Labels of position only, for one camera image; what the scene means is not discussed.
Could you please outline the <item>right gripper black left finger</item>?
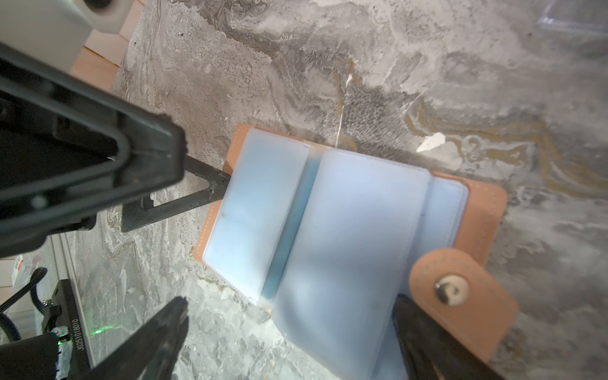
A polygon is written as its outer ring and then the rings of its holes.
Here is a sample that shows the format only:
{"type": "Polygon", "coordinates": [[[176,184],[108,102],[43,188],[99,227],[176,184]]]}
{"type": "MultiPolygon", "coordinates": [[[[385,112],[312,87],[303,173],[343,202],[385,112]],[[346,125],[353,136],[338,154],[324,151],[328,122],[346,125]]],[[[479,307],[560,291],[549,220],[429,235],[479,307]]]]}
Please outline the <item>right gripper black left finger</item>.
{"type": "Polygon", "coordinates": [[[170,379],[188,327],[188,301],[178,296],[81,378],[170,379]]]}

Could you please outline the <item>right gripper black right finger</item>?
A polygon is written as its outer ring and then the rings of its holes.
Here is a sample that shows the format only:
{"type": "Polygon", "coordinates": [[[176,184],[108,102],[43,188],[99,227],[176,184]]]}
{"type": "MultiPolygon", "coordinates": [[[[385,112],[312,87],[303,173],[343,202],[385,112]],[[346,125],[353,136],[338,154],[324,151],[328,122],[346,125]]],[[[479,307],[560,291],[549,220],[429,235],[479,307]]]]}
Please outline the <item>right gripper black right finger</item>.
{"type": "Polygon", "coordinates": [[[503,379],[408,296],[397,296],[392,321],[410,379],[503,379]]]}

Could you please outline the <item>teal card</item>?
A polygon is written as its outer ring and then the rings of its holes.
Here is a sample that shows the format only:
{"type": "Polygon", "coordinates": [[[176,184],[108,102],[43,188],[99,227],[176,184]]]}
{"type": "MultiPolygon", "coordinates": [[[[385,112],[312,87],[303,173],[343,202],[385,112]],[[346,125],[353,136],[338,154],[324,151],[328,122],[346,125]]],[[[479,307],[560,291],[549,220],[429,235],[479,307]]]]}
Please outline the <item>teal card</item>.
{"type": "Polygon", "coordinates": [[[322,155],[322,150],[314,150],[312,153],[310,153],[303,168],[302,175],[295,190],[294,198],[291,202],[274,257],[272,258],[272,262],[269,266],[269,271],[261,291],[260,303],[265,306],[272,304],[272,300],[274,299],[277,289],[280,286],[280,281],[283,277],[283,272],[288,262],[295,236],[298,233],[303,213],[306,210],[308,199],[310,198],[310,193],[318,173],[322,155]]]}

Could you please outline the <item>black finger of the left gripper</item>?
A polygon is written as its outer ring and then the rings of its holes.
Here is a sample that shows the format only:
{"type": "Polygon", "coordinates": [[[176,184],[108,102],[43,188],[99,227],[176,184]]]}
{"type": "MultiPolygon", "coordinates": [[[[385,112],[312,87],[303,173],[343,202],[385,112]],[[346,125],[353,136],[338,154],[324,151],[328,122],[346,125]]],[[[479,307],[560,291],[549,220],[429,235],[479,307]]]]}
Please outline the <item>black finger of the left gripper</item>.
{"type": "Polygon", "coordinates": [[[1,47],[1,255],[89,230],[98,212],[175,185],[182,128],[1,47]]]}
{"type": "Polygon", "coordinates": [[[223,199],[231,179],[229,174],[188,155],[185,156],[185,172],[206,180],[207,188],[158,206],[154,205],[150,195],[124,204],[122,207],[121,232],[135,231],[223,199]]]}

